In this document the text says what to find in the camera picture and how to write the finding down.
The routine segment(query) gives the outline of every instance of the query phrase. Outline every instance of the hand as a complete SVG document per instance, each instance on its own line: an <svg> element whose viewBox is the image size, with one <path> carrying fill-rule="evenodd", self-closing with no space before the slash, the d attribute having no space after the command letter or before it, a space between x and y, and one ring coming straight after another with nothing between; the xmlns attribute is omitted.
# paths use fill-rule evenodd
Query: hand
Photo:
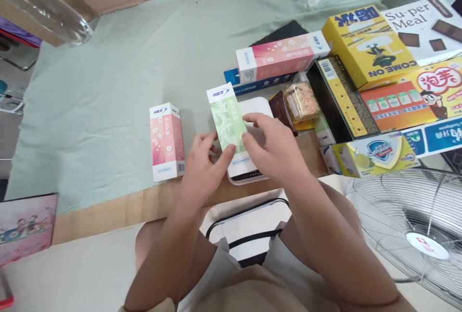
<svg viewBox="0 0 462 312"><path fill-rule="evenodd" d="M283 186L309 173L289 127L284 126L278 119L257 112L244 115L243 119L253 122L254 126L260 127L265 134L264 148L251 134L242 134L245 149L261 173Z"/></svg>
<svg viewBox="0 0 462 312"><path fill-rule="evenodd" d="M202 208L208 197L218 188L236 151L234 145L228 145L215 163L209 153L218 153L213 141L217 132L196 135L186 161L186 170L180 187L181 203Z"/></svg>

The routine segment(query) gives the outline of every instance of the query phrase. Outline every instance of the barcode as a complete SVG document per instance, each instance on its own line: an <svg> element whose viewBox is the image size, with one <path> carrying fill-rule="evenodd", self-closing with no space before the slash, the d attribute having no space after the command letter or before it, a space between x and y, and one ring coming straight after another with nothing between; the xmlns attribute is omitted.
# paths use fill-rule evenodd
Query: barcode
<svg viewBox="0 0 462 312"><path fill-rule="evenodd" d="M319 62L321 65L322 70L324 71L324 75L326 76L327 80L332 80L337 78L337 73L332 67L332 64L329 60L322 60Z"/></svg>

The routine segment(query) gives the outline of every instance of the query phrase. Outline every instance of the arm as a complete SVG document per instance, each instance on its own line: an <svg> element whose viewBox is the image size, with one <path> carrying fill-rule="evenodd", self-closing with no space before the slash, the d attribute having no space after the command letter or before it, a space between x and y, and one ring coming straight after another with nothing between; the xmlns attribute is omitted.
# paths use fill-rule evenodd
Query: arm
<svg viewBox="0 0 462 312"><path fill-rule="evenodd" d="M244 120L263 130L264 148L248 133L245 147L259 170L284 187L300 241L337 299L362 306L396 301L393 279L311 175L290 129L262 114Z"/></svg>
<svg viewBox="0 0 462 312"><path fill-rule="evenodd" d="M218 152L213 146L216 135L194 139L180 195L131 284L125 300L127 311L146 311L166 298L177 305L181 299L200 227L199 211L218 188L234 156L235 147L229 145L213 164L209 150Z"/></svg>

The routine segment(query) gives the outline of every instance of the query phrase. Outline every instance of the blue box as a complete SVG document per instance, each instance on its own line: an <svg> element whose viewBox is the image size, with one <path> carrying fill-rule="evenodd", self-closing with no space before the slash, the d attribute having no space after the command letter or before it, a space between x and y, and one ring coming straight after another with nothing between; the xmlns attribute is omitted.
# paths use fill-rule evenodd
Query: blue box
<svg viewBox="0 0 462 312"><path fill-rule="evenodd" d="M296 74L297 72L294 72L286 75L273 76L271 78L255 81L252 83L241 84L241 79L239 78L239 69L235 68L224 72L226 82L230 82L232 84L232 88L236 96L292 81Z"/></svg>
<svg viewBox="0 0 462 312"><path fill-rule="evenodd" d="M462 116L402 130L417 158L462 147Z"/></svg>

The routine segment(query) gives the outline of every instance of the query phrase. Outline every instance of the electric fan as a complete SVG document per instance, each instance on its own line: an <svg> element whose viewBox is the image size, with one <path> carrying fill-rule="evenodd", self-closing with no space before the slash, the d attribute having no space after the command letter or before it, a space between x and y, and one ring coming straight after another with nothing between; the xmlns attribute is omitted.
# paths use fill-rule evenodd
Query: electric fan
<svg viewBox="0 0 462 312"><path fill-rule="evenodd" d="M462 175L414 168L353 179L346 197L371 247L462 310Z"/></svg>

